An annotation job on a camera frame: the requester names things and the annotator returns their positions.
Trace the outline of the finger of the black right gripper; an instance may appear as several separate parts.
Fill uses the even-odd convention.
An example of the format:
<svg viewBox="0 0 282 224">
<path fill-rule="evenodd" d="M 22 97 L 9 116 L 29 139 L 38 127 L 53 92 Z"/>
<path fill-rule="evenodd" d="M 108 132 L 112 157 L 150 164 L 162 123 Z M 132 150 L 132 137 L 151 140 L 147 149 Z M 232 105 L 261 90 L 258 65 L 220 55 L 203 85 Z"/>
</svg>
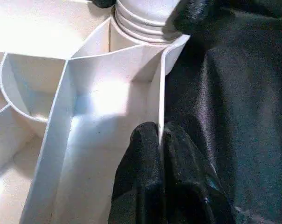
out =
<svg viewBox="0 0 282 224">
<path fill-rule="evenodd" d="M 99 8 L 109 8 L 116 3 L 116 0 L 91 0 Z"/>
<path fill-rule="evenodd" d="M 214 0 L 180 0 L 167 18 L 163 32 L 190 35 L 214 17 Z"/>
</svg>

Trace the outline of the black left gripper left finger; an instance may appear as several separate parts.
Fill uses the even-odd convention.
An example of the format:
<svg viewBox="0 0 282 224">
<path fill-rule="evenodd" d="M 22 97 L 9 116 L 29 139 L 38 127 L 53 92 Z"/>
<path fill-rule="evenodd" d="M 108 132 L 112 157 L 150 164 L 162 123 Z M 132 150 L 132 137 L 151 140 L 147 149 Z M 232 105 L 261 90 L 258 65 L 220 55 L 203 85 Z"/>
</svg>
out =
<svg viewBox="0 0 282 224">
<path fill-rule="evenodd" d="M 117 167 L 108 222 L 162 224 L 164 196 L 158 128 L 154 122 L 144 122 L 131 133 Z"/>
</svg>

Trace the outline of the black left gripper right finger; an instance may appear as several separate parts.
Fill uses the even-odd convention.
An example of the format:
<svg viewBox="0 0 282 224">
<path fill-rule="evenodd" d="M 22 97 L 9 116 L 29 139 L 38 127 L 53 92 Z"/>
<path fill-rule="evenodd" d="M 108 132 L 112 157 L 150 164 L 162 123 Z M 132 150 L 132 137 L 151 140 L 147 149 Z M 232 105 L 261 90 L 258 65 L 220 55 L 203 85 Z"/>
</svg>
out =
<svg viewBox="0 0 282 224">
<path fill-rule="evenodd" d="M 234 224 L 233 209 L 212 165 L 185 130 L 163 133 L 166 217 L 170 224 Z"/>
</svg>

